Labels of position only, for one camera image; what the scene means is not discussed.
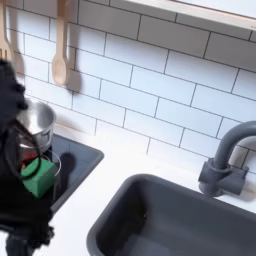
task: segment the white subway tile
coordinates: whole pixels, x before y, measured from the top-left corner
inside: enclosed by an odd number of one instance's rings
[[[169,21],[174,21],[176,17],[175,12],[170,12],[164,9],[158,9],[155,7],[138,4],[135,2],[129,2],[125,0],[111,0],[111,6]]]
[[[56,54],[56,43],[25,35],[25,54],[40,60],[52,62]],[[67,47],[70,68],[75,67],[75,49]]]
[[[221,123],[221,127],[218,133],[218,138],[222,139],[224,137],[224,135],[231,130],[232,128],[234,128],[235,126],[239,125],[239,122],[224,118],[222,123]],[[242,147],[246,147],[252,150],[256,151],[256,136],[253,137],[248,137],[246,139],[241,140],[238,145],[242,146]]]
[[[105,5],[109,5],[109,2],[110,2],[110,0],[90,0],[90,1],[98,4],[105,4]]]
[[[227,24],[214,22],[211,20],[201,19],[197,17],[192,17],[184,14],[178,14],[177,23],[202,28],[205,30],[210,30],[212,32],[217,32],[220,34],[225,34],[227,36],[234,36],[242,39],[249,39],[251,31],[244,28],[234,27]]]
[[[85,51],[103,54],[106,33],[83,26],[68,24],[67,44]],[[56,42],[56,20],[51,19],[50,39]]]
[[[25,78],[25,84],[26,88],[31,91],[31,96],[62,107],[71,108],[71,91],[27,76]]]
[[[48,81],[48,63],[21,54],[15,54],[16,71],[21,74]]]
[[[139,40],[203,57],[209,32],[142,16]]]
[[[218,139],[197,132],[185,130],[180,147],[212,158],[215,156],[219,144],[220,140]],[[241,168],[246,154],[247,149],[236,146],[229,163]]]
[[[229,164],[238,168],[242,168],[247,152],[248,149],[236,146],[229,159]]]
[[[235,127],[239,124],[240,123],[237,121],[223,118],[217,138],[222,139],[229,130],[231,130],[233,127]]]
[[[28,94],[25,94],[25,99],[38,100],[38,101],[41,101],[41,102],[43,102],[43,103],[45,103],[45,104],[48,105],[48,102],[47,102],[47,101],[38,99],[38,98],[36,98],[36,97],[32,97],[32,96],[30,96],[30,95],[28,95]]]
[[[250,172],[256,174],[256,152],[251,150],[249,151],[245,159],[244,166],[248,166],[250,168]]]
[[[167,50],[156,46],[107,35],[105,56],[113,59],[164,72],[167,54]]]
[[[80,50],[76,52],[76,69],[127,86],[132,72],[132,66],[129,64]]]
[[[7,38],[15,52],[24,53],[24,35],[23,33],[7,29]]]
[[[123,108],[82,94],[74,94],[73,110],[112,124],[123,125],[125,113]]]
[[[108,6],[80,1],[79,24],[112,34],[137,38],[140,15]]]
[[[205,58],[256,71],[256,44],[213,33],[209,40]]]
[[[94,135],[96,127],[96,119],[79,114],[72,110],[49,104],[56,112],[57,123],[70,127],[72,129]]]
[[[200,173],[207,157],[151,139],[148,155],[186,170]]]
[[[207,135],[216,136],[221,117],[159,99],[156,117]]]
[[[124,127],[176,146],[179,146],[183,128],[152,117],[127,110]]]
[[[256,151],[256,136],[248,137],[238,143],[238,145]]]
[[[26,34],[49,38],[49,18],[38,14],[7,8],[6,26]]]
[[[6,5],[23,9],[23,0],[6,0]]]
[[[180,147],[206,157],[214,157],[219,143],[218,139],[185,129]]]
[[[189,105],[195,89],[195,84],[134,67],[131,87]]]
[[[78,1],[69,1],[69,21],[77,22]],[[45,16],[57,17],[57,0],[24,0],[24,9]]]
[[[240,70],[233,93],[256,100],[256,73]]]
[[[107,81],[101,83],[100,98],[150,116],[157,106],[157,97]]]
[[[52,77],[52,66],[49,68],[49,83],[55,84]],[[70,70],[70,77],[65,87],[69,90],[80,92],[95,98],[100,94],[100,79],[77,71]]]
[[[106,138],[111,144],[121,150],[132,150],[146,154],[149,138],[135,132],[127,131],[125,129],[97,121],[96,135],[99,138]]]
[[[166,74],[231,92],[238,69],[170,51]]]
[[[192,106],[240,122],[256,119],[256,102],[198,85]]]

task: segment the wooden spoon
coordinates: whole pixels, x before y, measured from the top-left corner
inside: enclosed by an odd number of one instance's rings
[[[66,55],[69,0],[58,0],[56,54],[52,60],[52,75],[57,85],[65,85],[69,79]]]
[[[0,0],[0,59],[10,62],[14,60],[14,51],[6,35],[5,0]]]

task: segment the black stovetop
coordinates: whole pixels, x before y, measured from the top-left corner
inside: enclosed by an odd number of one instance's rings
[[[104,154],[94,148],[71,141],[64,137],[54,135],[52,146],[53,151],[61,160],[60,175],[55,180],[54,188],[49,190],[42,199],[53,200],[52,211],[56,213],[67,201],[79,185],[86,179],[92,170],[103,159]],[[54,154],[46,154],[53,162],[58,163]]]

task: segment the faucet handle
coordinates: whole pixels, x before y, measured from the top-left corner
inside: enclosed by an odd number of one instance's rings
[[[249,171],[248,167],[245,167],[242,172],[232,171],[228,176],[221,179],[217,186],[227,192],[235,195],[240,195],[244,188],[246,175]]]

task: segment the utensil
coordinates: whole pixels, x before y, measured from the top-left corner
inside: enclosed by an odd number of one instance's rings
[[[17,120],[34,136],[40,152],[44,153],[51,146],[56,114],[50,106],[39,100],[26,99],[26,102],[28,109],[22,111]],[[20,139],[24,156],[30,155],[28,152],[35,152],[31,143],[23,137]]]
[[[0,0],[0,59],[10,62],[14,60],[14,51],[6,35],[5,0]]]
[[[58,0],[56,54],[52,61],[52,75],[57,85],[65,85],[69,79],[66,55],[69,0]]]

